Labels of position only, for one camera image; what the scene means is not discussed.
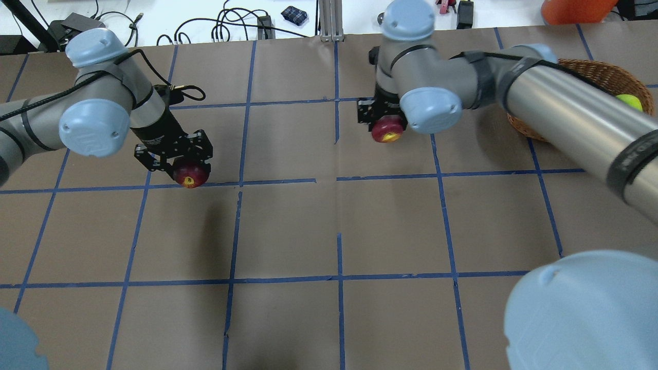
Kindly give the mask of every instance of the brown basket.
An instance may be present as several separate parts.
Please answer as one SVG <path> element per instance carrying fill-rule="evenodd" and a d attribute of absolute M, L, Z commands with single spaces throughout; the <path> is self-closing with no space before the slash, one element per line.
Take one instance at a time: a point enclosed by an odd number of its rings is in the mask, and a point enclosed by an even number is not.
<path fill-rule="evenodd" d="M 559 64 L 589 78 L 592 82 L 613 95 L 623 93 L 635 95 L 642 103 L 644 113 L 654 115 L 651 92 L 627 70 L 609 63 L 581 59 L 560 59 Z M 548 141 L 517 117 L 508 113 L 507 119 L 509 119 L 509 123 L 521 134 L 543 142 Z"/>

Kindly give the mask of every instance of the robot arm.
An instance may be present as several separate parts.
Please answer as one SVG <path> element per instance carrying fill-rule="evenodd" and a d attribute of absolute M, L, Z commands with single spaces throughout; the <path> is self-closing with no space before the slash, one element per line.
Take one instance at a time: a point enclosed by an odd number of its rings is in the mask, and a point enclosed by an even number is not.
<path fill-rule="evenodd" d="M 68 147 L 112 155 L 128 129 L 143 143 L 135 157 L 147 169 L 165 171 L 188 188 L 204 183 L 213 147 L 202 130 L 182 130 L 168 108 L 170 86 L 154 87 L 130 59 L 139 52 L 129 53 L 109 30 L 83 32 L 66 48 L 79 69 L 72 89 L 0 105 L 0 186 L 34 154 Z"/>
<path fill-rule="evenodd" d="M 393 137 L 386 129 L 396 122 L 433 134 L 457 123 L 462 109 L 497 101 L 658 223 L 653 117 L 557 69 L 556 56 L 544 45 L 441 60 L 430 39 L 433 31 L 433 10 L 422 0 L 395 0 L 386 9 L 382 44 L 371 55 L 374 99 L 357 103 L 359 121 L 376 140 Z"/>

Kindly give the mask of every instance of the metal post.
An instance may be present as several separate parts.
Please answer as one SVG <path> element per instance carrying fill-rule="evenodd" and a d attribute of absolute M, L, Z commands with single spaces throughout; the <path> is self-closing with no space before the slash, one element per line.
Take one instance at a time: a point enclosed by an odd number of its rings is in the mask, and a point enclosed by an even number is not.
<path fill-rule="evenodd" d="M 320 0 L 320 40 L 343 41 L 342 0 Z"/>
<path fill-rule="evenodd" d="M 59 51 L 57 40 L 34 18 L 30 11 L 19 0 L 2 0 L 2 3 L 18 20 L 46 47 L 46 51 Z"/>

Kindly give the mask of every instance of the light blue cap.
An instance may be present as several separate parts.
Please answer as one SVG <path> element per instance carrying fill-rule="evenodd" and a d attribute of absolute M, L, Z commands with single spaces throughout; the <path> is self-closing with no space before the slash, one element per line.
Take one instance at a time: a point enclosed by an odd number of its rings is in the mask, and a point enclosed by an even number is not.
<path fill-rule="evenodd" d="M 107 157 L 123 146 L 130 116 L 111 100 L 87 99 L 71 105 L 59 119 L 59 138 L 80 155 Z"/>
<path fill-rule="evenodd" d="M 542 43 L 525 43 L 522 45 L 516 45 L 514 47 L 529 47 L 539 54 L 543 60 L 551 63 L 557 64 L 557 55 L 553 52 L 550 46 Z"/>
<path fill-rule="evenodd" d="M 423 0 L 395 0 L 384 12 L 382 33 L 391 40 L 422 40 L 433 31 L 434 10 Z"/>
<path fill-rule="evenodd" d="M 76 68 L 109 61 L 127 52 L 128 48 L 107 28 L 82 32 L 66 46 L 66 56 Z"/>
<path fill-rule="evenodd" d="M 400 99 L 409 126 L 421 134 L 434 134 L 452 127 L 461 118 L 461 100 L 444 88 L 413 89 Z"/>
<path fill-rule="evenodd" d="M 576 253 L 524 276 L 505 309 L 512 370 L 658 369 L 658 262 Z"/>
<path fill-rule="evenodd" d="M 37 356 L 34 331 L 13 312 L 0 307 L 0 369 L 48 370 L 48 361 Z"/>

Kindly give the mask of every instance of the black pole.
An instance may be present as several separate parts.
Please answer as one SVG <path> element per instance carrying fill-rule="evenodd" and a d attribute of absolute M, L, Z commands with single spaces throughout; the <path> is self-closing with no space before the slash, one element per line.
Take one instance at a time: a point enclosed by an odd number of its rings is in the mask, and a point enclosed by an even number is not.
<path fill-rule="evenodd" d="M 15 15 L 35 37 L 37 37 L 37 40 L 44 44 L 46 51 L 49 53 L 59 51 L 57 40 L 48 33 L 41 23 L 34 18 L 19 0 L 2 0 L 2 3 L 5 4 L 9 11 L 12 12 L 13 15 Z"/>

